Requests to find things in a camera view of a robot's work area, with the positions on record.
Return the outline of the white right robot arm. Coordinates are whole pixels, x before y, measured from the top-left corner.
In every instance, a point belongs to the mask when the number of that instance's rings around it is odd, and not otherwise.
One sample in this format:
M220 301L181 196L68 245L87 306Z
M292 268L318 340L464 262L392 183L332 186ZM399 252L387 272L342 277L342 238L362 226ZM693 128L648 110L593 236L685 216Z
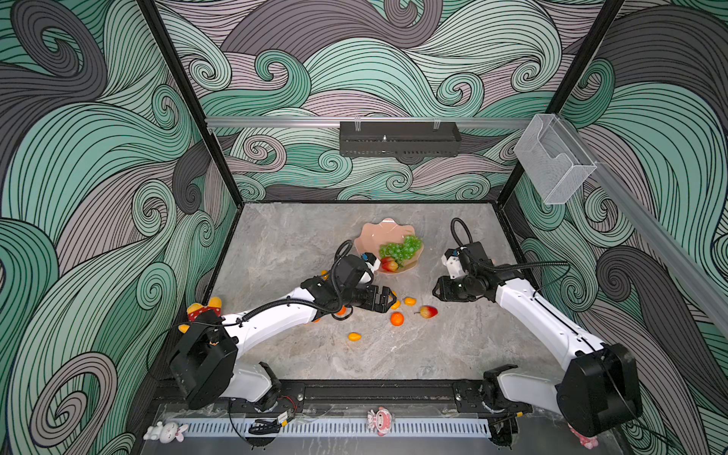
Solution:
M447 275L432 294L440 301L487 299L519 320L551 353L562 373L525 373L509 364L485 372L485 405L509 411L536 406L560 414L579 434L593 437L643 414L636 358L608 344L553 306L525 280L518 265L497 267L479 242L448 249Z

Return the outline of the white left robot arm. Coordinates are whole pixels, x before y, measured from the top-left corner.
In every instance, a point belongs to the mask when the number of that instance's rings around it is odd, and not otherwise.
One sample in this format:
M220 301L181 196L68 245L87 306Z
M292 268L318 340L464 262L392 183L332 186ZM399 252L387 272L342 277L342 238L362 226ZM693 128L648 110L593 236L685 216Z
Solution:
M278 300L250 311L219 316L206 310L187 324L169 358L170 370L192 410L220 399L245 400L259 411L274 407L280 380L265 362L247 364L241 358L252 348L298 325L343 309L387 313L396 296L373 283L381 261L371 252L335 259L324 276L303 281Z

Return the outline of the green grape bunch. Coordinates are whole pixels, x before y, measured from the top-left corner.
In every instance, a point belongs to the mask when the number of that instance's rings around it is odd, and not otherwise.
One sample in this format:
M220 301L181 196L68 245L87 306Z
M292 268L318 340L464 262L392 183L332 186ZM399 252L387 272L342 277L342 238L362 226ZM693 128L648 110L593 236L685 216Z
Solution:
M399 242L388 242L379 248L380 259L384 261L389 258L396 261L398 265L407 262L423 247L422 241L415 235L406 235Z

